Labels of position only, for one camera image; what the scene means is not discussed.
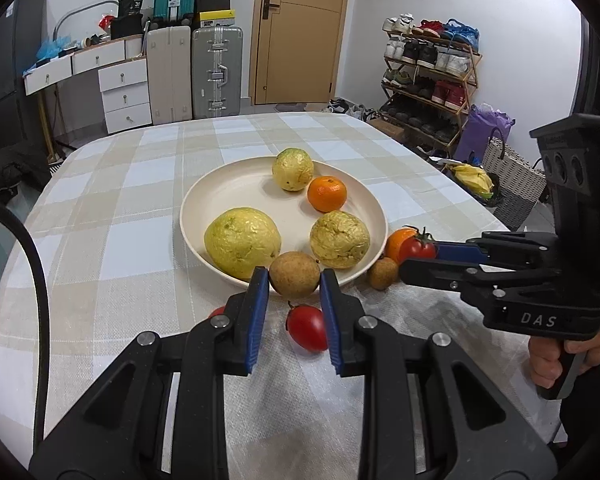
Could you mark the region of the right hand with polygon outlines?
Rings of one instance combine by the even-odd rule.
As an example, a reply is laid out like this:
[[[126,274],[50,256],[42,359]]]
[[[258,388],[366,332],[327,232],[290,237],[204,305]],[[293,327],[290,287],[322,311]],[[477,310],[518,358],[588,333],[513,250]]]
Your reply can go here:
[[[592,339],[585,341],[564,341],[544,337],[531,337],[528,341],[529,376],[535,385],[552,388],[562,376],[564,366],[560,358],[566,354],[585,355],[579,373],[600,365],[600,330]]]

